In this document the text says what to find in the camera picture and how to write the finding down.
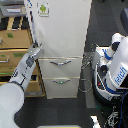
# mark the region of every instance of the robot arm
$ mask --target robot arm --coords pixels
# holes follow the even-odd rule
[[[24,104],[24,92],[36,66],[35,60],[42,54],[42,46],[30,46],[16,67],[10,81],[0,87],[0,128],[18,128],[14,115]]]

